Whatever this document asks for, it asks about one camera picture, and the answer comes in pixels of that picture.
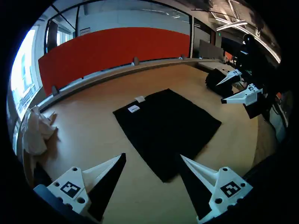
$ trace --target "black towel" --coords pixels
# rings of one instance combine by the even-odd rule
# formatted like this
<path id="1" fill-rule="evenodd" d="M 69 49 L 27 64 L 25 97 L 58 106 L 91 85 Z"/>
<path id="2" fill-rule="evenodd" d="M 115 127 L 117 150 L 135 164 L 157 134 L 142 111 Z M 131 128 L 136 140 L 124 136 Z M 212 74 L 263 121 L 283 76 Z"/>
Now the black towel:
<path id="1" fill-rule="evenodd" d="M 167 182 L 177 173 L 175 153 L 190 159 L 213 137 L 221 122 L 181 95 L 163 90 L 113 112 L 124 133 L 152 171 Z M 128 108 L 140 109 L 131 113 Z"/>
<path id="2" fill-rule="evenodd" d="M 232 83 L 236 82 L 236 79 L 240 79 L 239 76 L 237 76 L 220 85 L 217 85 L 225 77 L 226 75 L 224 75 L 221 71 L 215 68 L 207 75 L 206 78 L 207 87 L 210 88 L 210 90 L 222 96 L 223 98 L 227 98 L 234 94 L 232 91 Z"/>

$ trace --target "label on cloth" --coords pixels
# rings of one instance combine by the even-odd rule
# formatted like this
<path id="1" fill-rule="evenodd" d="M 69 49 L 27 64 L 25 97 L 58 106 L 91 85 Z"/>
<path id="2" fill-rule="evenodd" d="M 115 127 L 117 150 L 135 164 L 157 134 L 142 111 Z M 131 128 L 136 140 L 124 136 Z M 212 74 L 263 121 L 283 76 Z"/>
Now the label on cloth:
<path id="1" fill-rule="evenodd" d="M 138 96 L 135 99 L 138 101 L 138 103 L 145 101 L 144 96 Z"/>
<path id="2" fill-rule="evenodd" d="M 131 106 L 131 107 L 128 108 L 128 110 L 129 110 L 131 113 L 133 113 L 133 112 L 135 112 L 135 111 L 137 111 L 137 110 L 139 110 L 139 109 L 140 109 L 140 107 L 138 107 L 138 106 L 136 106 L 136 105 L 133 105 L 133 106 Z"/>

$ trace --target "white fabric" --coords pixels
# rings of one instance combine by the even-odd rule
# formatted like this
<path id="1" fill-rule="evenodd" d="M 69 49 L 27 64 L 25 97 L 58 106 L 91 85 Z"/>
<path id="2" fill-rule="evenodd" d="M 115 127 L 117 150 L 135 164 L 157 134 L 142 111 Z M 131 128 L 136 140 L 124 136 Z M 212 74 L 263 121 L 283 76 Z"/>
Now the white fabric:
<path id="1" fill-rule="evenodd" d="M 51 126 L 54 112 L 46 118 L 39 112 L 39 107 L 28 109 L 21 126 L 23 133 L 22 145 L 28 153 L 40 155 L 47 150 L 44 140 L 51 137 L 57 127 Z"/>

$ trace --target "light fixture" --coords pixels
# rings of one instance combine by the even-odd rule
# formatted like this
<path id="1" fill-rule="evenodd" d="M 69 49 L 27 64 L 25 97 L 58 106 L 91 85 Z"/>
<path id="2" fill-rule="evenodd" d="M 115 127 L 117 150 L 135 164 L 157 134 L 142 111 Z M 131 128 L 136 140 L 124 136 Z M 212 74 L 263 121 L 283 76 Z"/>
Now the light fixture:
<path id="1" fill-rule="evenodd" d="M 225 23 L 225 24 L 231 24 L 231 22 L 230 21 L 227 21 L 227 20 L 225 20 L 225 19 L 221 19 L 221 18 L 219 18 L 219 17 L 216 17 L 215 18 L 217 21 L 220 21 L 220 22 L 223 22 L 223 23 Z M 251 33 L 251 32 L 249 32 L 248 30 L 246 30 L 246 29 L 244 29 L 243 27 L 240 27 L 240 26 L 236 26 L 236 27 L 234 27 L 235 29 L 238 29 L 238 30 L 241 30 L 241 31 L 243 31 L 244 33 L 246 33 L 246 34 L 250 34 L 250 35 L 252 35 L 256 40 L 257 40 L 257 42 L 259 42 L 264 48 L 266 48 L 269 52 L 270 52 L 270 54 L 272 54 L 272 56 L 275 58 L 275 60 L 278 62 L 278 63 L 280 63 L 280 61 L 281 61 L 281 59 L 280 59 L 280 57 L 265 43 L 265 42 L 263 42 L 259 37 L 257 37 L 256 35 L 254 35 L 253 33 Z"/>
<path id="2" fill-rule="evenodd" d="M 237 22 L 232 22 L 230 24 L 226 24 L 224 26 L 218 27 L 216 30 L 219 31 L 219 30 L 222 30 L 222 29 L 227 29 L 229 27 L 236 27 L 236 26 L 247 25 L 247 24 L 248 23 L 245 20 L 240 20 L 240 21 L 237 21 Z"/>
<path id="3" fill-rule="evenodd" d="M 145 10 L 145 11 L 151 11 L 151 12 L 163 12 L 163 11 L 159 11 L 159 10 L 154 10 L 154 9 L 141 9 L 141 10 Z"/>

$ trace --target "orange partition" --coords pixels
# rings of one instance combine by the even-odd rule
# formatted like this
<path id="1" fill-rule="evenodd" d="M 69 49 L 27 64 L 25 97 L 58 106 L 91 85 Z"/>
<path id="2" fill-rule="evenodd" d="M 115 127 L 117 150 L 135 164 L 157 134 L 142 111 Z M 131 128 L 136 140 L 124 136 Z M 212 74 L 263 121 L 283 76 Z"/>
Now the orange partition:
<path id="1" fill-rule="evenodd" d="M 189 35 L 156 28 L 115 28 L 74 38 L 38 60 L 47 95 L 85 75 L 133 62 L 189 55 Z"/>

